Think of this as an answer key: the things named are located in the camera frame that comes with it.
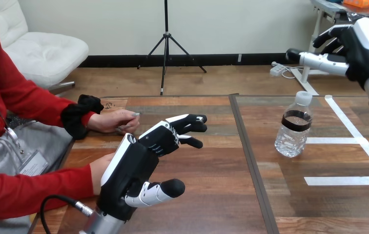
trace person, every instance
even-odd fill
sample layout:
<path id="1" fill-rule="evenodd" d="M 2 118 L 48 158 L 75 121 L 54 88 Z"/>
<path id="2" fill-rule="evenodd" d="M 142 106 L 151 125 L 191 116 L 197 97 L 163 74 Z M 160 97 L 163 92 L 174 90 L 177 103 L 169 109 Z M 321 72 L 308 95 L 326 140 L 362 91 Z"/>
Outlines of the person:
<path id="1" fill-rule="evenodd" d="M 82 138 L 88 130 L 111 133 L 120 126 L 121 134 L 132 133 L 140 124 L 134 112 L 100 114 L 102 109 L 95 97 L 82 96 L 74 103 L 37 87 L 19 73 L 0 45 L 0 234 L 27 233 L 28 215 L 38 212 L 48 195 L 82 199 L 100 193 L 100 179 L 114 154 L 82 168 L 48 171 L 59 164 L 73 137 Z M 7 110 L 36 121 L 9 131 Z M 35 157 L 36 170 L 25 171 Z M 51 200 L 47 209 L 62 205 Z"/>

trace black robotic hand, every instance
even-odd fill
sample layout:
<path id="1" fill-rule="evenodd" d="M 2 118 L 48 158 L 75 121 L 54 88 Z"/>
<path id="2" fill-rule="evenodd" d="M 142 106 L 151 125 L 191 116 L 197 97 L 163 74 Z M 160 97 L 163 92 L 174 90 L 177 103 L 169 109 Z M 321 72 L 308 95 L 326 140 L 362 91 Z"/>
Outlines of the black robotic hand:
<path id="1" fill-rule="evenodd" d="M 85 233 L 96 232 L 97 222 L 128 221 L 136 208 L 152 206 L 184 193 L 185 185 L 178 179 L 162 183 L 148 182 L 159 163 L 159 157 L 189 144 L 202 148 L 201 141 L 182 134 L 205 132 L 204 115 L 182 115 L 161 121 L 138 139 L 127 134 L 101 179 L 101 193 L 96 212 L 86 225 Z"/>
<path id="2" fill-rule="evenodd" d="M 318 36 L 313 46 L 320 48 L 331 42 L 320 55 L 295 49 L 287 51 L 287 59 L 331 74 L 346 75 L 364 89 L 369 78 L 369 18 L 345 25 L 335 25 Z"/>
<path id="3" fill-rule="evenodd" d="M 139 137 L 140 144 L 152 150 L 157 156 L 167 155 L 179 148 L 179 143 L 202 148 L 203 143 L 188 132 L 206 132 L 205 115 L 186 114 L 160 121 Z"/>

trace orange object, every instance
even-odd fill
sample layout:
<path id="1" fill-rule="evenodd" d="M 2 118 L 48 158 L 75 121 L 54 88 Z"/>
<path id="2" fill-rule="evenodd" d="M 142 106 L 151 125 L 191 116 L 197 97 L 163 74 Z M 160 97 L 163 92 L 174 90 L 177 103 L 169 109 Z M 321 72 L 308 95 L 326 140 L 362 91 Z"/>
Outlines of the orange object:
<path id="1" fill-rule="evenodd" d="M 361 8 L 369 7 L 369 0 L 344 0 L 343 3 Z"/>

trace tripod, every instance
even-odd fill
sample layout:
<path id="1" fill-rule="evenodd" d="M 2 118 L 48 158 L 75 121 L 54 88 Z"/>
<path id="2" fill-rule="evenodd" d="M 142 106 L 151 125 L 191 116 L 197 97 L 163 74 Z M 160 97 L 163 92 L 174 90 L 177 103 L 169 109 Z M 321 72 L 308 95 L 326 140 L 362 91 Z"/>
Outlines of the tripod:
<path id="1" fill-rule="evenodd" d="M 166 63 L 168 62 L 169 59 L 169 39 L 171 39 L 181 50 L 183 50 L 183 52 L 185 52 L 187 54 L 187 56 L 190 57 L 190 59 L 193 61 L 195 66 L 200 67 L 203 72 L 207 72 L 202 66 L 199 66 L 195 59 L 192 57 L 192 55 L 190 55 L 173 37 L 172 35 L 169 33 L 169 19 L 168 19 L 168 15 L 167 15 L 167 0 L 164 0 L 164 24 L 166 27 L 166 33 L 163 34 L 162 39 L 160 39 L 160 41 L 156 44 L 156 46 L 153 48 L 153 50 L 151 50 L 150 54 L 148 54 L 144 60 L 143 66 L 147 63 L 148 61 L 148 57 L 156 50 L 156 48 L 160 45 L 160 43 L 162 43 L 163 40 L 165 40 L 164 42 L 164 61 L 163 61 L 163 73 L 162 73 L 162 87 L 161 87 L 161 91 L 160 91 L 160 95 L 163 95 L 163 88 L 164 88 L 164 76 L 166 74 Z"/>

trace black scrunchie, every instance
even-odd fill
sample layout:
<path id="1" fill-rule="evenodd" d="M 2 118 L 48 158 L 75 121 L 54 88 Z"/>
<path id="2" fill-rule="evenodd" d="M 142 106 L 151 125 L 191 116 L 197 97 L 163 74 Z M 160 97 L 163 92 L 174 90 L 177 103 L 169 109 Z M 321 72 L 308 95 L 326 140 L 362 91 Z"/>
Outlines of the black scrunchie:
<path id="1" fill-rule="evenodd" d="M 61 121 L 67 132 L 75 139 L 83 139 L 87 135 L 87 128 L 81 118 L 90 111 L 99 114 L 104 109 L 101 100 L 90 95 L 80 95 L 78 104 L 69 104 L 61 112 Z"/>

